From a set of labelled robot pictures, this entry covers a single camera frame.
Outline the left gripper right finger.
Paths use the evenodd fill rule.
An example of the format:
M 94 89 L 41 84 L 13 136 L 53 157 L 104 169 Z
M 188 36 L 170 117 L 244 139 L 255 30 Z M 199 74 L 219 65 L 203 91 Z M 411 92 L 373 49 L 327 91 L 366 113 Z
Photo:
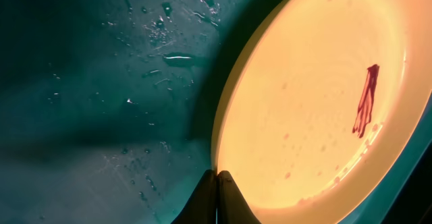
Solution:
M 255 217 L 229 171 L 217 176 L 217 223 L 261 224 Z

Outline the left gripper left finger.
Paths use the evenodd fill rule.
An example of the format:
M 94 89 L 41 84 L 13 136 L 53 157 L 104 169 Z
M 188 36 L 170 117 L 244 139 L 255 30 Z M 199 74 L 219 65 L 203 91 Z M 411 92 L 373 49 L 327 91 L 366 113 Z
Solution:
M 179 215 L 172 224 L 216 224 L 217 180 L 206 170 Z

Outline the yellow plate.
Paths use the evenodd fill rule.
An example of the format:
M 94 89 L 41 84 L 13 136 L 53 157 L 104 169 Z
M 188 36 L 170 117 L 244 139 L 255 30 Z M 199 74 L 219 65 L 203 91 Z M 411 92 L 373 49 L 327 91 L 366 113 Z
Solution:
M 431 0 L 283 0 L 217 109 L 212 161 L 261 223 L 337 223 L 379 184 L 431 94 Z

